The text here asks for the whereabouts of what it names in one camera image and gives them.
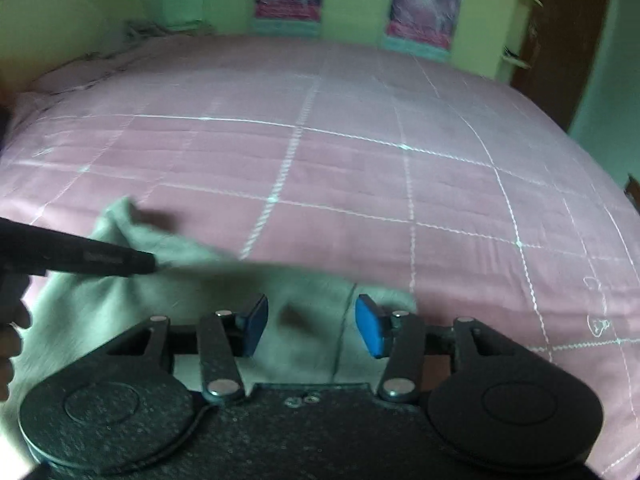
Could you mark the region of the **person's left hand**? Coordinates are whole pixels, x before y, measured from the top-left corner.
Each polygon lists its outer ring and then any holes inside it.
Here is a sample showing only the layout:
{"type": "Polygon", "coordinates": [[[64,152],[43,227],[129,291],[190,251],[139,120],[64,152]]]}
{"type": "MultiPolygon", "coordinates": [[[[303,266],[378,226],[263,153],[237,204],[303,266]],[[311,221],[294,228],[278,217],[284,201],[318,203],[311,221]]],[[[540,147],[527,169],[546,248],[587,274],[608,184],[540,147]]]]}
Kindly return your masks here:
{"type": "Polygon", "coordinates": [[[23,296],[29,288],[30,277],[25,274],[1,274],[0,308],[0,396],[6,402],[10,396],[10,383],[14,378],[12,359],[22,353],[23,339],[20,330],[32,326],[32,315],[25,306],[23,296]]]}

